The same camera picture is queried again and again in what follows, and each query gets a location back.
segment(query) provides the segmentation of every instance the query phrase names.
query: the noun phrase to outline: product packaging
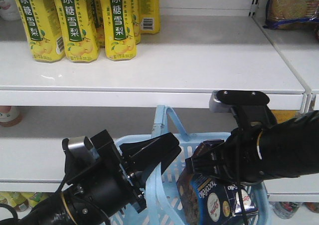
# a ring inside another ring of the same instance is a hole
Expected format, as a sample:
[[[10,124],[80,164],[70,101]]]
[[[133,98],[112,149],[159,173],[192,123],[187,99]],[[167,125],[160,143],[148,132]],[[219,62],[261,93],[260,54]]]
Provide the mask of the product packaging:
[[[63,38],[54,1],[15,1],[33,58],[40,62],[55,62],[63,58]]]
[[[0,196],[6,198],[17,212],[23,212],[29,207],[28,200],[20,192],[0,192]]]
[[[20,123],[22,115],[16,106],[0,106],[0,125],[11,127]]]
[[[28,200],[31,208],[34,208],[39,202],[49,197],[46,193],[21,192],[21,194]]]
[[[0,17],[9,21],[21,19],[14,0],[0,0]]]
[[[313,213],[319,214],[319,203],[305,203],[306,207]]]
[[[8,204],[8,200],[1,195],[1,192],[0,192],[0,204]]]
[[[104,24],[103,14],[100,0],[90,0],[94,25],[96,28],[97,39],[101,48],[105,47],[105,35],[104,35]]]
[[[319,23],[319,0],[269,0],[266,24],[271,29],[308,28]]]
[[[132,20],[133,20],[135,44],[138,44],[141,42],[139,0],[131,0],[131,7],[132,7]]]
[[[131,0],[100,0],[103,12],[106,56],[128,60],[136,56]]]
[[[61,24],[66,57],[72,62],[92,62],[99,43],[90,0],[54,0]]]
[[[274,213],[281,219],[291,219],[303,203],[271,202]]]
[[[139,0],[141,33],[160,31],[160,0]]]
[[[202,142],[193,156],[208,151],[214,141]],[[221,182],[203,175],[190,175],[183,170],[177,181],[186,220],[190,225],[239,225],[243,223],[239,202],[241,191],[248,219],[257,215],[258,209],[247,192],[235,184]]]

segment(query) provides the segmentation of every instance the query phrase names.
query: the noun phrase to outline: green label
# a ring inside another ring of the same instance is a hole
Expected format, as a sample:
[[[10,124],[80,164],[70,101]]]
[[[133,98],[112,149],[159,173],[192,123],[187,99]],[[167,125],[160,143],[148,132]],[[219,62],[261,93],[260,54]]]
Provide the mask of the green label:
[[[123,0],[110,0],[113,21],[113,33],[115,40],[126,39],[125,25],[124,25],[124,12]]]
[[[82,41],[80,26],[75,9],[75,0],[61,0],[70,41]]]
[[[35,202],[40,202],[42,196],[43,196],[43,193],[35,193],[32,197],[30,197],[30,200],[33,200]]]
[[[99,25],[98,13],[97,13],[96,7],[95,7],[95,0],[90,0],[90,6],[91,6],[91,10],[92,10],[95,28],[98,28],[98,27],[100,27],[100,25]]]
[[[30,38],[35,41],[41,41],[42,38],[36,24],[30,0],[19,0],[19,2],[25,16],[26,24],[30,33]]]

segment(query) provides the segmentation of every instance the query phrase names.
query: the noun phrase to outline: bottle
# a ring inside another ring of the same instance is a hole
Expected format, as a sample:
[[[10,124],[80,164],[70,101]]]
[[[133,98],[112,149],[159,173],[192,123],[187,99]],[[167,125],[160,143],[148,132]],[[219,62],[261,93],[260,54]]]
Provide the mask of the bottle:
[[[160,31],[160,0],[139,0],[141,33]]]
[[[319,214],[319,203],[305,203],[305,205],[311,212]]]
[[[141,42],[139,0],[131,0],[135,44]]]
[[[29,207],[28,200],[20,192],[0,192],[0,195],[5,197],[17,212],[23,212]]]
[[[21,19],[14,0],[0,0],[0,16],[9,21]]]
[[[65,44],[72,62],[89,63],[100,53],[90,0],[54,0]]]
[[[64,57],[60,23],[53,0],[15,0],[34,60],[55,62]]]
[[[47,199],[49,196],[46,193],[28,193],[21,192],[21,194],[28,199],[29,206],[34,208],[39,202]]]
[[[275,214],[281,219],[290,219],[295,215],[303,203],[299,202],[271,202]]]
[[[8,204],[8,200],[0,194],[0,204]]]
[[[0,125],[11,127],[20,123],[22,115],[16,106],[0,106]]]
[[[100,0],[90,0],[90,4],[97,33],[97,40],[100,48],[105,48],[104,24]]]
[[[137,48],[133,28],[131,0],[100,0],[105,31],[105,53],[113,60],[129,60]]]

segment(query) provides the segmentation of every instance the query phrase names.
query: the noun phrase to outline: barcode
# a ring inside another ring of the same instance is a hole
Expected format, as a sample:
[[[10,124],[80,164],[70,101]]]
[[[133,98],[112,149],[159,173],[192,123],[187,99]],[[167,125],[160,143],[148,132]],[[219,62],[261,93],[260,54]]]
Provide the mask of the barcode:
[[[58,40],[56,41],[56,44],[58,45],[57,53],[58,54],[62,53],[62,51],[64,50],[63,38],[62,37],[58,38]]]
[[[154,30],[154,18],[143,18],[143,30]]]

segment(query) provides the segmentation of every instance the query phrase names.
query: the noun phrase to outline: yellow drink bottle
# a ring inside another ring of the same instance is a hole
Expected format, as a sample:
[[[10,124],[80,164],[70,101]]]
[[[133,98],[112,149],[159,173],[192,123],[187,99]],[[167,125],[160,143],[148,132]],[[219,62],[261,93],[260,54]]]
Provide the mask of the yellow drink bottle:
[[[136,56],[130,0],[100,0],[103,12],[106,56],[128,60]]]
[[[31,208],[34,208],[41,201],[46,200],[49,197],[46,193],[21,192],[21,194],[28,200]]]
[[[139,15],[139,2],[138,2],[138,0],[131,0],[131,7],[132,7],[132,20],[133,20],[135,44],[138,44],[141,42],[140,15]]]
[[[99,56],[90,0],[54,0],[60,19],[66,57],[72,62],[92,62]]]
[[[0,192],[8,201],[8,204],[13,207],[17,212],[23,212],[28,209],[29,202],[20,192]]]
[[[160,0],[139,0],[141,33],[160,31]]]
[[[64,57],[64,45],[53,0],[15,0],[36,61],[55,62]]]
[[[103,15],[100,0],[90,0],[97,39],[101,48],[105,47]]]

